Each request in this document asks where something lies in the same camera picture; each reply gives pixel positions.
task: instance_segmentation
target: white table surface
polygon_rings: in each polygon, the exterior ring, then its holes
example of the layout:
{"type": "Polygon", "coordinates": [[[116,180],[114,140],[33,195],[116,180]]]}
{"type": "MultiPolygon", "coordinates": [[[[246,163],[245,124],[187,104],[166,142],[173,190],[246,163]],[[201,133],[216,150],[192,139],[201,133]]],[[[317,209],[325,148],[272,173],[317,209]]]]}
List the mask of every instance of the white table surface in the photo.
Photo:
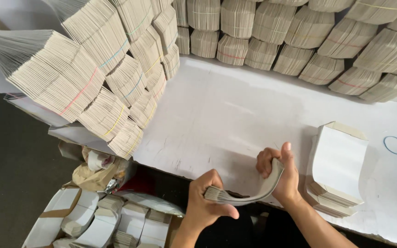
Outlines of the white table surface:
{"type": "MultiPolygon", "coordinates": [[[[368,104],[296,77],[194,55],[180,64],[135,161],[189,179],[215,168],[226,190],[250,195],[257,190],[259,151],[290,141],[303,182],[312,135],[339,121],[369,139],[359,182],[365,203],[351,217],[321,215],[397,243],[397,155],[383,145],[384,137],[397,137],[397,102],[368,104]]],[[[273,197],[267,202],[279,206],[273,197]]]]}

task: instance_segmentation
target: floor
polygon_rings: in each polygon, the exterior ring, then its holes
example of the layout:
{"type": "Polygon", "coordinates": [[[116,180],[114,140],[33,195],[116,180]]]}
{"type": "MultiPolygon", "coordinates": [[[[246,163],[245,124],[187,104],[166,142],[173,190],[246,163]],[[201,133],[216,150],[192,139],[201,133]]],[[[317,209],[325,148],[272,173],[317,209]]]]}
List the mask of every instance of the floor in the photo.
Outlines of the floor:
{"type": "MultiPolygon", "coordinates": [[[[48,126],[3,100],[0,94],[0,248],[22,246],[36,218],[79,162],[63,158],[48,126]]],[[[143,167],[154,178],[156,195],[186,207],[189,181],[143,167]]],[[[283,214],[263,204],[246,206],[251,215],[283,214]]],[[[343,231],[359,247],[392,247],[343,231]]]]}

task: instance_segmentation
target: person's right hand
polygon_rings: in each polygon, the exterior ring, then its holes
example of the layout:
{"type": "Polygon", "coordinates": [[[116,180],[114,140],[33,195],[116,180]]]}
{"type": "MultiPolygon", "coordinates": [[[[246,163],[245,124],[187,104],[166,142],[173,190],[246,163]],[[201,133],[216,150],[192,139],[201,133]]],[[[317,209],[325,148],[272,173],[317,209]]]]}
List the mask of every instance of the person's right hand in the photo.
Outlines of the person's right hand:
{"type": "Polygon", "coordinates": [[[284,171],[272,195],[284,208],[287,208],[290,204],[296,204],[302,199],[298,192],[298,170],[295,167],[290,142],[284,143],[281,151],[268,147],[258,154],[255,167],[263,178],[268,178],[272,172],[273,158],[283,163],[284,171]]]}

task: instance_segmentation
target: fingernail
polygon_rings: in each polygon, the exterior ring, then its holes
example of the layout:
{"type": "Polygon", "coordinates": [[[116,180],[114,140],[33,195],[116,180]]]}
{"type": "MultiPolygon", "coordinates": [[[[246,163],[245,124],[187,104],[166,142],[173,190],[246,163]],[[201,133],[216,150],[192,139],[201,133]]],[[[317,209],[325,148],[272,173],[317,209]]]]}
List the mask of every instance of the fingernail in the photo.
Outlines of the fingernail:
{"type": "Polygon", "coordinates": [[[290,148],[292,147],[292,145],[290,144],[290,142],[286,143],[286,145],[284,145],[284,150],[290,150],[290,148]]]}

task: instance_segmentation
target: forearm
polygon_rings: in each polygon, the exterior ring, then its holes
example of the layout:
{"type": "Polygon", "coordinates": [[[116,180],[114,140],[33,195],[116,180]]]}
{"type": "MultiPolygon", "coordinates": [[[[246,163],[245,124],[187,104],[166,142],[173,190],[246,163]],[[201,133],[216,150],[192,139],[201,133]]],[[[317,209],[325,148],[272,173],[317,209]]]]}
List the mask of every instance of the forearm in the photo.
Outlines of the forearm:
{"type": "Polygon", "coordinates": [[[312,248],[356,248],[304,199],[284,206],[312,248]]]}
{"type": "Polygon", "coordinates": [[[201,230],[194,227],[194,223],[185,217],[174,237],[171,248],[194,248],[200,233],[201,230]]]}

